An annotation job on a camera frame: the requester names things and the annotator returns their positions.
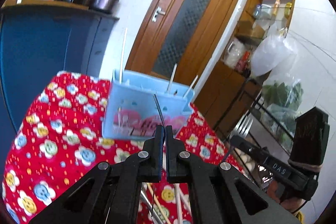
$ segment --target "wooden door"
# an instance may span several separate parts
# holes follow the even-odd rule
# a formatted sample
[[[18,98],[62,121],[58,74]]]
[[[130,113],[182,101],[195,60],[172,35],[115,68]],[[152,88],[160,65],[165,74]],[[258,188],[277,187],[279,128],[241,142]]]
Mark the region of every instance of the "wooden door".
[[[126,69],[190,85],[201,75],[238,0],[153,0]],[[154,22],[153,15],[160,7]]]

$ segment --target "door glass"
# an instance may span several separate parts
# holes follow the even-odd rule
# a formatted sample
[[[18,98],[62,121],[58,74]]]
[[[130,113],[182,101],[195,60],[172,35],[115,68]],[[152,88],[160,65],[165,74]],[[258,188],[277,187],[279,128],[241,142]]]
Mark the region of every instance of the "door glass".
[[[210,0],[184,0],[170,27],[153,72],[170,78],[174,64],[178,63]]]

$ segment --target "blue plastic container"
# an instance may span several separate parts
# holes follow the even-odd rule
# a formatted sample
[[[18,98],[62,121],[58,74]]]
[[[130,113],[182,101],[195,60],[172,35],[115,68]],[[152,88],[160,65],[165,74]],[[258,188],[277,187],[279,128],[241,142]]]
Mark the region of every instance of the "blue plastic container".
[[[123,71],[119,83],[119,70],[114,70],[103,123],[103,137],[111,139],[147,140],[155,134],[161,119],[153,94],[159,101],[165,125],[173,127],[176,135],[193,113],[190,101],[191,90],[183,95],[188,86],[172,83],[170,93],[166,93],[169,81],[144,75],[134,71]]]

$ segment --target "white plastic bag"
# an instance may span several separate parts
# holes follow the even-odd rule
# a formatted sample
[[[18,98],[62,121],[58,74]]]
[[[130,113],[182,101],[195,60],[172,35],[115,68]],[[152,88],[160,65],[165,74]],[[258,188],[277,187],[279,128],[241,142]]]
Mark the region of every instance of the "white plastic bag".
[[[251,57],[251,72],[255,76],[264,75],[279,63],[297,54],[294,40],[288,40],[277,34],[266,37]]]

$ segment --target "floral tablecloth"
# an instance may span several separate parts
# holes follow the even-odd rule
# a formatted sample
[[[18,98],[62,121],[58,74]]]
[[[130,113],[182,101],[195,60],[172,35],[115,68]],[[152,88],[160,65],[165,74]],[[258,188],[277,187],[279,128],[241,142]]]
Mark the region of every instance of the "floral tablecloth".
[[[97,163],[118,163],[142,150],[140,141],[102,138],[109,88],[109,80],[61,71],[31,104],[8,153],[2,183],[2,198],[17,223],[28,223]],[[192,107],[194,113],[177,138],[184,141],[187,151],[219,164],[226,149]],[[241,171],[232,156],[227,161]],[[168,219],[176,224],[173,185],[163,174],[162,181],[153,186]],[[180,188],[188,199],[187,185],[180,184]],[[182,210],[184,224],[190,223],[191,216],[184,206]],[[137,222],[152,223],[143,203]]]

